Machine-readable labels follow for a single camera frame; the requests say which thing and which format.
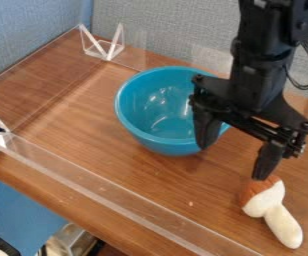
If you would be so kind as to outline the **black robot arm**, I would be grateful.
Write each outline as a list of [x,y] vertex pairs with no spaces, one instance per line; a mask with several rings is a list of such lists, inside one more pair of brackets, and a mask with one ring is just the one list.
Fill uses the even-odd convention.
[[188,104],[199,148],[214,144],[222,124],[263,142],[251,173],[263,181],[306,144],[308,119],[286,102],[283,87],[295,82],[288,73],[295,49],[308,53],[308,0],[238,2],[230,77],[195,75]]

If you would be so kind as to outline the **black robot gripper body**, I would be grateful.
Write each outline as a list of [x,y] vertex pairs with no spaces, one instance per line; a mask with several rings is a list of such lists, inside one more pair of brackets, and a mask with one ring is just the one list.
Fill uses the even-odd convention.
[[308,136],[308,119],[283,97],[291,79],[291,60],[236,58],[230,77],[192,76],[190,107],[199,105],[226,123],[263,143],[284,145],[282,158],[301,154]]

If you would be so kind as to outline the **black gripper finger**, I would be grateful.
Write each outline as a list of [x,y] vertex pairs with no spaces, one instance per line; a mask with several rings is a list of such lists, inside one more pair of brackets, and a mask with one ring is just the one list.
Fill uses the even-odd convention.
[[284,153],[284,145],[275,142],[264,142],[258,150],[254,162],[251,178],[263,181],[274,171]]
[[215,114],[199,105],[194,105],[191,109],[195,141],[198,147],[204,150],[218,139],[222,122]]

